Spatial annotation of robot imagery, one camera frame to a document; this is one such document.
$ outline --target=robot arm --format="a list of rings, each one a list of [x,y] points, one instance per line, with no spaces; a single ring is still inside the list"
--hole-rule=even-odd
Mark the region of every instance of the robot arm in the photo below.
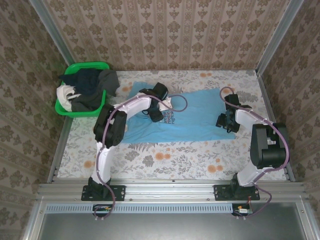
[[[237,94],[230,94],[224,98],[228,103],[242,108],[251,108],[239,103]],[[222,113],[217,120],[216,126],[223,127],[228,133],[237,133],[240,125],[251,130],[250,162],[247,166],[236,173],[230,185],[219,186],[215,191],[216,201],[219,200],[245,200],[248,196],[259,196],[255,183],[266,172],[280,167],[286,159],[286,149],[275,131],[264,121],[258,119],[250,111],[238,109],[225,104],[226,112]],[[282,123],[272,123],[288,141],[287,128]]]
[[[99,154],[98,159],[98,169],[99,176],[104,183],[107,183],[111,178],[111,162],[115,152],[116,146],[122,141],[126,121],[137,113],[144,112],[150,116],[153,122],[158,122],[163,119],[161,111],[166,108],[159,103],[157,100],[151,98],[150,96],[157,97],[158,99],[167,103],[170,107],[170,98],[167,97],[168,89],[161,83],[157,83],[153,89],[142,89],[139,93],[132,97],[131,99],[125,101],[124,103],[110,105],[105,104],[100,112],[97,122],[93,128],[95,134],[95,140],[97,141],[97,155],[103,146],[103,135],[107,120],[111,113],[118,107],[118,110],[113,115],[110,125],[107,129],[107,133],[104,140],[105,148]],[[94,170],[91,178],[89,179],[89,184],[92,185],[103,185],[99,180],[97,171]]]

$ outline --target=dark gray garment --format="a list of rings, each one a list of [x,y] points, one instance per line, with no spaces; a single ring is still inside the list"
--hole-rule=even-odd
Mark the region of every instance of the dark gray garment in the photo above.
[[[116,71],[105,69],[100,72],[98,80],[99,89],[105,89],[109,95],[116,96],[116,90],[120,87]]]
[[[110,69],[103,70],[98,77],[97,91],[92,95],[80,95],[71,102],[72,112],[91,112],[101,105],[103,90],[111,96],[116,96],[120,87],[117,72]]]

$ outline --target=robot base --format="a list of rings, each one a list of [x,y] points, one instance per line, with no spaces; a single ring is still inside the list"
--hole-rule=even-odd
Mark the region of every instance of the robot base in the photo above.
[[[116,201],[124,201],[126,196],[125,185],[111,185],[110,188],[114,192]],[[93,181],[92,177],[89,178],[88,185],[85,185],[82,189],[81,195],[82,201],[112,201],[110,191],[103,186]]]
[[[216,201],[252,201],[260,200],[259,190],[255,186],[240,186],[237,173],[233,176],[229,185],[214,185],[214,197]]]

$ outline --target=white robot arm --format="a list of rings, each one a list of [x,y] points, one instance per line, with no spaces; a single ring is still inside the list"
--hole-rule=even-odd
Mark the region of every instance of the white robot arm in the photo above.
[[[132,116],[136,115],[137,113],[140,113],[142,111],[148,110],[151,107],[153,99],[150,98],[148,95],[145,93],[139,92],[136,96],[133,98],[129,99],[127,104],[115,104],[114,107],[117,108],[118,106],[122,106],[118,111],[126,113],[126,120],[130,119]],[[172,108],[171,106],[171,98],[166,97],[163,102]],[[162,112],[166,110],[167,108],[162,104],[159,103],[159,111]],[[97,149],[97,155],[102,148],[103,144],[101,141],[98,141],[96,143],[96,149]],[[98,169],[99,169],[99,175],[104,183],[107,183],[110,178],[111,178],[111,173],[110,173],[110,168],[111,168],[111,162],[114,156],[115,152],[115,146],[111,146],[109,148],[105,147],[102,152],[99,155],[99,161],[98,161]],[[103,184],[97,175],[97,171],[94,170],[92,175],[91,175],[93,181],[99,184]]]
[[[288,141],[287,128],[282,123],[269,121],[272,124],[271,127],[265,120],[259,119],[256,113],[244,110],[251,107],[241,105],[237,94],[230,94],[224,99],[231,105],[225,104],[226,112],[218,117],[216,126],[223,127],[228,133],[238,132],[240,125],[251,130],[250,162],[233,176],[230,185],[214,186],[215,200],[246,200],[248,196],[254,195],[259,198],[259,191],[255,187],[257,180],[266,172],[282,166],[286,160],[286,143],[280,140],[272,127],[284,137],[286,142]]]

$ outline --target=cable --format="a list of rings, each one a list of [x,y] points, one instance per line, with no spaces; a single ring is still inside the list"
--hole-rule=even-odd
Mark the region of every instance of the cable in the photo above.
[[[252,205],[251,205],[251,197],[250,196],[248,196],[248,202],[249,202],[249,207],[252,209],[252,211],[254,210],[253,209],[253,207],[252,207]]]
[[[115,193],[114,191],[111,189],[111,187],[105,183],[101,176],[100,176],[100,173],[99,173],[99,156],[100,154],[102,153],[103,149],[105,148],[105,140],[106,140],[106,135],[107,135],[107,131],[108,131],[108,127],[110,125],[110,121],[112,120],[113,116],[115,115],[115,113],[121,109],[122,107],[124,107],[126,104],[129,104],[131,103],[132,101],[136,100],[136,99],[139,99],[139,98],[144,98],[145,96],[149,97],[149,98],[152,98],[152,99],[155,99],[157,100],[159,103],[163,104],[166,108],[168,108],[169,110],[173,111],[173,112],[183,112],[184,110],[187,109],[188,107],[188,101],[187,99],[182,96],[182,95],[179,95],[179,94],[175,94],[175,95],[171,95],[170,97],[181,97],[184,99],[185,101],[185,107],[181,110],[176,110],[176,109],[173,109],[172,107],[169,107],[168,105],[166,105],[162,100],[160,100],[159,98],[157,98],[156,96],[151,96],[151,95],[147,95],[147,94],[141,94],[141,95],[137,95],[127,101],[125,101],[124,103],[121,103],[119,106],[117,106],[110,114],[107,122],[106,122],[106,125],[105,125],[105,128],[104,128],[104,131],[103,131],[103,136],[102,136],[102,147],[100,148],[98,154],[96,155],[96,163],[95,163],[95,170],[96,170],[96,175],[99,179],[99,181],[111,192],[111,196],[112,196],[112,207],[111,209],[109,210],[109,212],[104,216],[104,217],[101,217],[101,219],[103,218],[107,218],[109,217],[109,215],[111,214],[111,212],[113,211],[113,209],[115,208],[115,205],[116,205],[116,196],[115,196]],[[95,210],[94,210],[94,213],[93,215],[95,216],[96,219],[98,219],[99,217],[97,216],[97,210],[99,209],[100,207],[97,207]]]
[[[276,134],[279,136],[279,138],[280,138],[281,141],[283,142],[283,145],[284,145],[284,148],[285,148],[285,160],[284,160],[284,163],[283,163],[281,166],[279,166],[279,167],[277,167],[277,168],[275,168],[275,169],[267,169],[267,170],[265,170],[264,172],[262,172],[259,176],[257,176],[257,177],[253,180],[253,185],[254,185],[258,190],[260,190],[260,191],[268,194],[270,197],[269,197],[269,199],[266,201],[266,203],[265,203],[260,209],[258,209],[258,210],[257,210],[256,212],[254,212],[253,214],[246,216],[246,218],[250,218],[250,217],[253,217],[254,215],[260,213],[260,212],[271,202],[271,200],[272,200],[272,194],[271,194],[270,192],[268,192],[268,191],[260,188],[260,187],[256,184],[256,182],[257,182],[263,175],[265,175],[265,173],[274,172],[274,171],[279,171],[279,170],[285,168],[285,166],[286,166],[286,165],[288,164],[288,162],[289,162],[289,146],[288,146],[288,144],[287,144],[287,141],[285,140],[285,137],[281,134],[281,132],[280,132],[275,126],[272,125],[272,123],[271,123],[269,120],[267,120],[266,118],[263,118],[263,117],[260,116],[259,114],[255,113],[252,109],[249,110],[248,108],[244,108],[244,107],[241,107],[241,106],[237,106],[237,105],[234,105],[234,104],[226,101],[226,100],[222,97],[222,91],[223,91],[224,89],[229,89],[229,90],[232,91],[232,94],[235,94],[234,90],[233,90],[231,87],[229,87],[229,86],[224,86],[223,88],[221,88],[220,93],[219,93],[220,98],[222,99],[222,101],[224,101],[226,104],[228,104],[228,105],[230,105],[230,106],[232,106],[232,107],[234,107],[234,108],[237,108],[237,109],[240,109],[240,110],[244,110],[244,111],[252,114],[253,116],[255,116],[257,119],[261,120],[261,122],[264,122],[264,123],[268,124],[268,125],[276,132]],[[237,215],[240,215],[241,217],[244,217],[242,214],[240,214],[240,213],[238,213],[238,212],[236,212],[236,211],[233,211],[233,212],[236,213]]]

